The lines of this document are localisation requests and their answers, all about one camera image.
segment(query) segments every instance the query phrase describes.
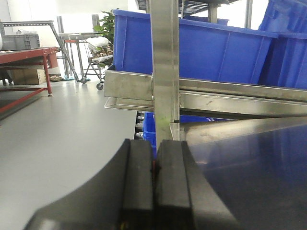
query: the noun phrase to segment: red table leg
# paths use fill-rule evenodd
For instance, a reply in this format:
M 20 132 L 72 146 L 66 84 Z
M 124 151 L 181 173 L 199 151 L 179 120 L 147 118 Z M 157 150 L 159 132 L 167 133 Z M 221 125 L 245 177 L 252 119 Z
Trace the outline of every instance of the red table leg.
M 44 69 L 45 69 L 45 74 L 46 74 L 47 89 L 49 93 L 48 97 L 52 97 L 52 89 L 51 89 L 48 65 L 47 65 L 47 56 L 43 56 L 43 62 L 44 62 Z
M 3 113 L 3 112 L 5 112 L 5 111 L 7 111 L 8 109 L 13 108 L 14 106 L 16 106 L 16 105 L 18 105 L 18 104 L 20 104 L 20 103 L 26 101 L 27 99 L 29 99 L 29 98 L 31 98 L 31 97 L 37 95 L 38 93 L 44 91 L 45 89 L 46 89 L 46 88 L 35 89 L 34 92 L 32 92 L 32 93 L 30 93 L 30 94 L 28 94 L 28 95 L 26 95 L 26 96 L 24 96 L 24 97 L 22 97 L 22 98 L 20 98 L 20 99 L 18 99 L 18 100 L 16 100 L 16 101 L 14 101 L 14 102 L 12 102 L 12 103 L 10 103 L 10 104 L 4 106 L 4 107 L 1 107 L 1 108 L 0 108 L 0 113 Z

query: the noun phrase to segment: green plant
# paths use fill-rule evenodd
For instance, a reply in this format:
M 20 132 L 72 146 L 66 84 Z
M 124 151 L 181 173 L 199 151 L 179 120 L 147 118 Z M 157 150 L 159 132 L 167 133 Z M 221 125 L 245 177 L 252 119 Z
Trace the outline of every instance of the green plant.
M 101 36 L 107 38 L 110 41 L 110 43 L 113 44 L 114 43 L 115 16 L 113 14 L 113 11 L 110 11 L 110 12 L 102 11 L 102 13 L 105 14 L 103 19 L 99 20 L 100 22 L 102 22 L 102 25 L 94 26 L 94 30 L 100 33 Z

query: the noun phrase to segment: red object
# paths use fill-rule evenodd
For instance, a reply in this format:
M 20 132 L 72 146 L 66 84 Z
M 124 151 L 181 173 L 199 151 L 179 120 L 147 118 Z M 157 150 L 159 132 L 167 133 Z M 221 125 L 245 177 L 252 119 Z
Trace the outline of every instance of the red object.
M 13 66 L 15 61 L 21 61 L 21 60 L 27 60 L 29 58 L 36 58 L 36 57 L 43 57 L 42 63 L 25 63 L 27 65 L 43 65 L 45 74 L 46 74 L 46 82 L 47 82 L 47 88 L 5 88 L 0 89 L 0 92 L 8 92 L 8 91 L 34 91 L 25 97 L 22 97 L 2 108 L 0 108 L 0 113 L 3 113 L 4 111 L 11 109 L 12 107 L 24 102 L 25 100 L 35 96 L 36 94 L 48 90 L 49 96 L 52 96 L 52 89 L 50 85 L 50 79 L 49 79 L 49 73 L 48 73 L 48 65 L 49 68 L 54 68 L 58 66 L 56 53 L 59 52 L 59 49 L 57 47 L 43 47 L 38 49 L 30 49 L 30 50 L 20 50 L 20 51 L 12 51 L 12 52 L 2 52 L 0 53 L 0 67 L 4 64 L 8 64 Z

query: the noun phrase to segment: cardboard box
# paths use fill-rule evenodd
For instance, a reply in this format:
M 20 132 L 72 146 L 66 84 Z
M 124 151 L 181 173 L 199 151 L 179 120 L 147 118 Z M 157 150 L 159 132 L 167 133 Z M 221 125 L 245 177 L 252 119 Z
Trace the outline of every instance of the cardboard box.
M 12 77 L 14 85 L 39 85 L 46 82 L 43 69 L 14 69 Z

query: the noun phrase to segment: black plastic part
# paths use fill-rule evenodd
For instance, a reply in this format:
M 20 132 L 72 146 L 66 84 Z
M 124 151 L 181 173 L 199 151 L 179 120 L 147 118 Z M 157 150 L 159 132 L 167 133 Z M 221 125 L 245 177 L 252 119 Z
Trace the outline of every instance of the black plastic part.
M 189 196 L 197 230 L 242 230 L 235 217 L 202 175 L 186 142 L 182 142 Z
M 152 228 L 154 208 L 152 166 L 150 142 L 131 140 L 121 217 L 123 229 Z
M 145 212 L 148 224 L 153 208 L 149 146 L 145 141 L 126 139 L 100 172 L 74 192 L 39 209 L 25 230 L 119 229 L 122 227 L 123 204 L 128 213 L 133 211 L 143 215 Z M 138 166 L 146 171 L 139 174 Z M 130 183 L 136 184 L 133 178 L 137 178 L 139 188 L 131 188 Z
M 181 142 L 161 143 L 155 170 L 156 228 L 194 229 Z

